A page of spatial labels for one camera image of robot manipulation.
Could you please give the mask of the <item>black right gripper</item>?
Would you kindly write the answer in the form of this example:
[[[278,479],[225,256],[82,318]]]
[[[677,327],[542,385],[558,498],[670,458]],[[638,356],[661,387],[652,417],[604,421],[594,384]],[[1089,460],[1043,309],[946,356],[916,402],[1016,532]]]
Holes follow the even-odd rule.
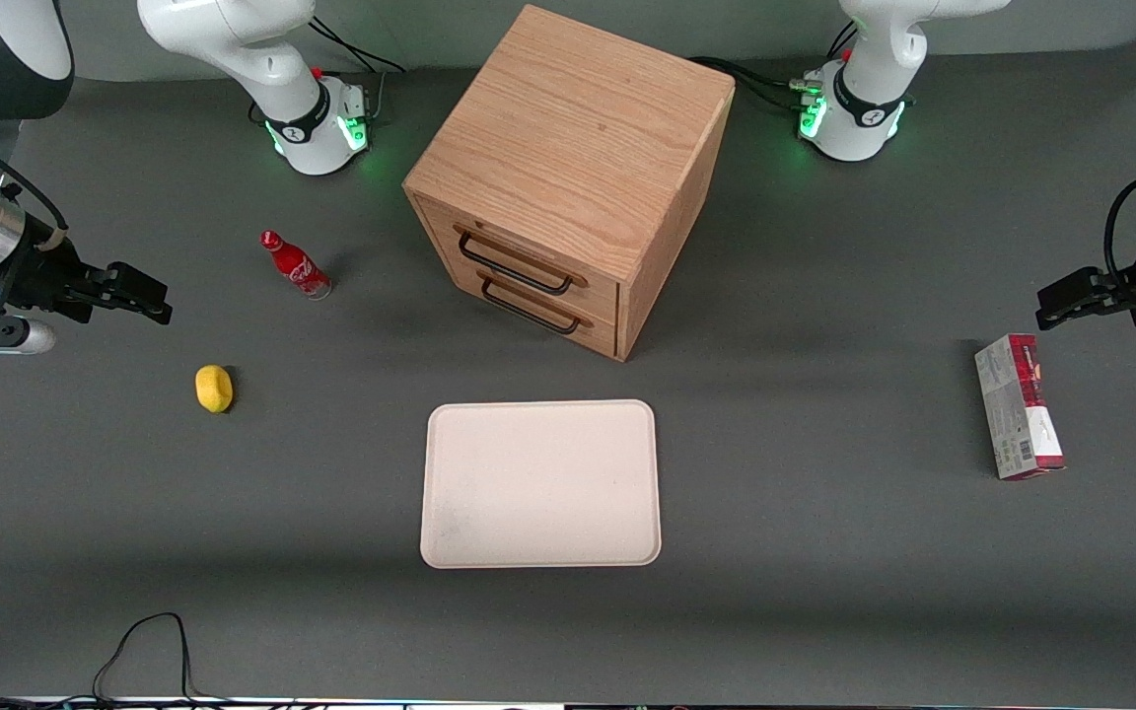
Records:
[[[89,323],[97,309],[127,311],[144,316],[162,326],[172,323],[168,287],[127,262],[112,262],[107,269],[81,260],[69,242],[41,251],[23,247],[0,273],[0,316],[12,309],[40,310],[81,324]]]

